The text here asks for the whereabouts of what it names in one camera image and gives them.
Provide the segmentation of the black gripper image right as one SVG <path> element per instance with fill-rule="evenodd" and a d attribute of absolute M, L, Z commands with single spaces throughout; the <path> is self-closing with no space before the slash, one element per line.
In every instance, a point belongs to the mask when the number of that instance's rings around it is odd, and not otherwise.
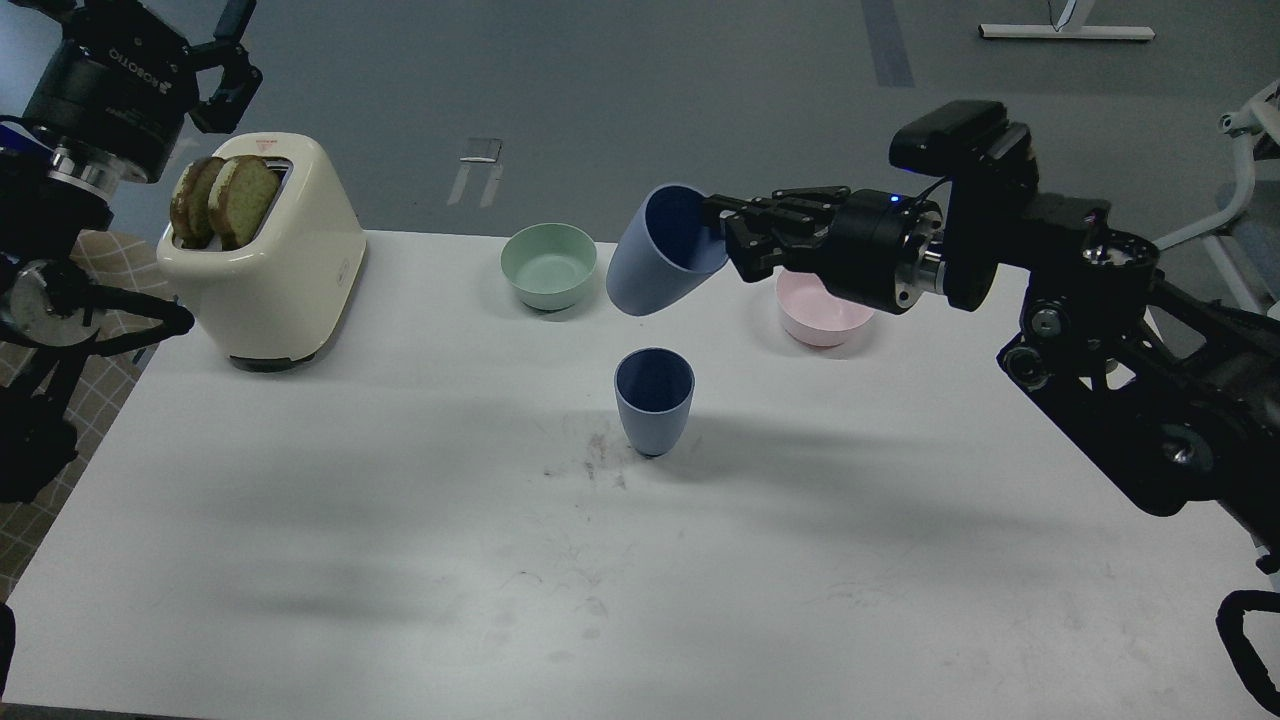
<path fill-rule="evenodd" d="M 922 295 L 943 293 L 943 213 L 929 199 L 847 186 L 713 193 L 700 220 L 722 222 L 727 256 L 748 283 L 778 268 L 817 273 L 820 251 L 820 282 L 835 297 L 900 315 Z"/>

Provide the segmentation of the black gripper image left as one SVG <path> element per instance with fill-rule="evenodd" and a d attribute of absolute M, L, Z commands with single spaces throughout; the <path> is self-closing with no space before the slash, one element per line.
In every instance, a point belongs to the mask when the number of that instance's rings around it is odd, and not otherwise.
<path fill-rule="evenodd" d="M 192 44 L 141 1 L 23 1 L 56 22 L 61 41 L 20 126 L 47 147 L 42 176 L 67 184 L 151 184 L 186 123 L 233 133 L 262 83 L 244 32 L 255 0 L 225 1 L 212 40 Z M 220 69 L 210 97 L 197 76 Z"/>

